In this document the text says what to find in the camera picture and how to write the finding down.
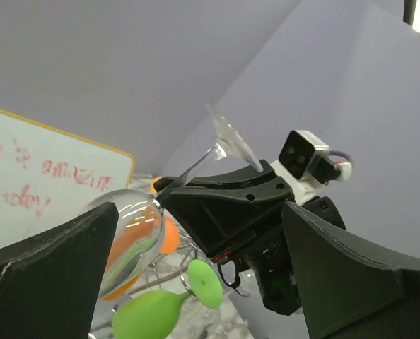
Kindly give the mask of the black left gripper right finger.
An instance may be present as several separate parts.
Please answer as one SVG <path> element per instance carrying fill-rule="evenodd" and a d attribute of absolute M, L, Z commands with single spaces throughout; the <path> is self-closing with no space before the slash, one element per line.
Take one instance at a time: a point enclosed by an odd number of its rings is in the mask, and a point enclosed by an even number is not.
<path fill-rule="evenodd" d="M 420 338 L 420 258 L 295 203 L 282 218 L 310 338 Z"/>

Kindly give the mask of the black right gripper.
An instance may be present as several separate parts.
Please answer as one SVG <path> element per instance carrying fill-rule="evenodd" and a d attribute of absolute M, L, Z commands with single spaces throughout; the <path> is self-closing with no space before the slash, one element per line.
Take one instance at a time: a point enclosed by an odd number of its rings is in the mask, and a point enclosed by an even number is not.
<path fill-rule="evenodd" d="M 197 246 L 218 268 L 232 261 L 235 281 L 241 272 L 255 275 L 263 305 L 278 314 L 301 307 L 282 224 L 282 208 L 294 199 L 292 188 L 273 167 L 251 166 L 193 179 L 159 199 Z"/>

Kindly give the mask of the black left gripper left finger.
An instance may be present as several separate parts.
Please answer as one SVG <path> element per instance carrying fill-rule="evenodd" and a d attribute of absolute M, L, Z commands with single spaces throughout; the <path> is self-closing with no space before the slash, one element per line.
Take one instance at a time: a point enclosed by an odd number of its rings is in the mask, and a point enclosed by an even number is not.
<path fill-rule="evenodd" d="M 0 338 L 87 338 L 119 213 L 103 203 L 0 249 Z"/>

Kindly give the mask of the orange wine glass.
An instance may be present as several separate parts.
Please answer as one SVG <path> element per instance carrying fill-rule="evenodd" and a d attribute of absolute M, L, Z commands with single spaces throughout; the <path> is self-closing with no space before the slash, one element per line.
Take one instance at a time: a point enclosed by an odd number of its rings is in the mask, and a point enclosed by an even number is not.
<path fill-rule="evenodd" d="M 136 175 L 128 189 L 103 196 L 115 203 L 119 220 L 100 286 L 102 300 L 122 296 L 160 254 L 174 252 L 180 243 L 176 226 L 154 201 L 155 180 Z"/>

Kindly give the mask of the clear wine glass front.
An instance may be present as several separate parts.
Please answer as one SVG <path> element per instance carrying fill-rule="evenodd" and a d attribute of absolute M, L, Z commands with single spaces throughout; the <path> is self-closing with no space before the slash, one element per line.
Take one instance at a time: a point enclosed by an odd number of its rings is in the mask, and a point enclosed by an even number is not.
<path fill-rule="evenodd" d="M 173 189 L 185 187 L 207 166 L 228 156 L 238 157 L 256 169 L 260 161 L 228 120 L 210 104 L 205 106 L 211 116 L 216 140 L 213 146 L 189 169 L 156 194 L 136 189 L 118 189 L 91 201 L 88 211 L 103 203 L 114 203 L 118 221 L 105 272 L 98 293 L 99 299 L 114 299 L 122 287 L 140 276 L 159 255 L 165 240 L 165 206 Z"/>

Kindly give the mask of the clear wine glass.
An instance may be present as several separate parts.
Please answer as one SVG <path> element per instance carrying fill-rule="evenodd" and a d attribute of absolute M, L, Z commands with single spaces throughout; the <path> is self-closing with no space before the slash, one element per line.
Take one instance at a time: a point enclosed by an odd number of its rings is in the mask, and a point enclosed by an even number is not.
<path fill-rule="evenodd" d="M 230 297 L 237 290 L 224 289 L 222 304 L 216 309 L 204 306 L 196 297 L 185 303 L 180 325 L 180 338 L 252 338 L 245 320 Z"/>
<path fill-rule="evenodd" d="M 216 140 L 213 146 L 189 169 L 156 194 L 136 189 L 118 189 L 91 201 L 88 211 L 103 203 L 114 203 L 118 221 L 105 272 L 98 293 L 99 299 L 114 299 L 122 287 L 140 276 L 159 255 L 165 240 L 165 206 L 173 189 L 185 187 L 207 166 L 228 156 L 238 157 L 256 169 L 260 161 L 228 120 L 210 104 L 205 106 L 211 116 Z"/>

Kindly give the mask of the green wine glass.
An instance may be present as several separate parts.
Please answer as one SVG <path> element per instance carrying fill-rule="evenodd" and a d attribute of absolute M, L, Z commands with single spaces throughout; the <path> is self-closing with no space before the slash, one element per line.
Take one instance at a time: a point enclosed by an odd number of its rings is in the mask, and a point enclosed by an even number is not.
<path fill-rule="evenodd" d="M 120 306 L 112 318 L 116 339 L 163 339 L 173 331 L 185 300 L 196 297 L 210 309 L 220 307 L 223 288 L 206 262 L 194 259 L 187 267 L 190 291 L 176 294 L 167 290 L 146 292 Z"/>

